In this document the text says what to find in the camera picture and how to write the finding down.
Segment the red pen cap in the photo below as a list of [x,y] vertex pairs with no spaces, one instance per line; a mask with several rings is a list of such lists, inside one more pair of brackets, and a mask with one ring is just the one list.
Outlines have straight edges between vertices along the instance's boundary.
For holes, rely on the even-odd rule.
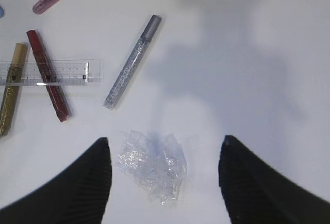
[[37,35],[37,32],[35,30],[29,30],[26,34],[30,41],[33,53],[43,51],[43,48],[42,48],[41,42],[39,40],[39,37]]

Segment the white table surface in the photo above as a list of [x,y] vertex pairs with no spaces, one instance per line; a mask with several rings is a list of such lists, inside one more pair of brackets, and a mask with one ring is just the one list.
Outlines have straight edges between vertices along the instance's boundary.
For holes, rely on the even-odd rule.
[[[37,1],[0,0],[0,60],[37,29],[52,60],[100,59],[103,79],[64,88],[74,113],[65,123],[45,88],[22,89],[0,141],[0,206],[99,137],[116,161],[130,130],[173,133],[188,181],[178,206],[165,209],[114,168],[103,223],[229,223],[217,171],[225,134],[330,201],[329,0],[61,0],[35,15]],[[109,111],[102,103],[152,14],[161,28],[120,108]]]

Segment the clear plastic ruler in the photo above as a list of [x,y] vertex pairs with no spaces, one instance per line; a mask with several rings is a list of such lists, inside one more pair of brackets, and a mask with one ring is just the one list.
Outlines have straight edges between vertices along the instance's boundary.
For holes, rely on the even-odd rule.
[[86,86],[91,82],[99,82],[101,78],[99,60],[55,60],[51,64],[56,75],[55,82],[45,83],[36,62],[26,62],[21,81],[8,83],[11,62],[0,62],[0,86]]

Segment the silver glitter pen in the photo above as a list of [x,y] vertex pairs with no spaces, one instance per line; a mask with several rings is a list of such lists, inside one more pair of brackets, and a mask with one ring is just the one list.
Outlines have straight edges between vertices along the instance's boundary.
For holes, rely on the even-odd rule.
[[145,51],[147,50],[159,24],[161,17],[153,15],[147,24],[144,32],[140,36],[140,39],[136,43],[132,53],[130,54],[124,68],[120,72],[116,82],[109,92],[103,106],[113,110],[119,102],[120,97],[124,93],[130,79],[136,71],[139,63],[141,62]]

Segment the crumpled plastic wrap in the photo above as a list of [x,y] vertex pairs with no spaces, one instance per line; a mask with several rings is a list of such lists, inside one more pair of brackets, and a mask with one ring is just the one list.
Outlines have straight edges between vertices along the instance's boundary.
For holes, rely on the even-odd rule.
[[173,134],[160,138],[132,131],[123,143],[117,167],[133,176],[150,201],[159,199],[164,206],[175,205],[187,177],[187,162]]

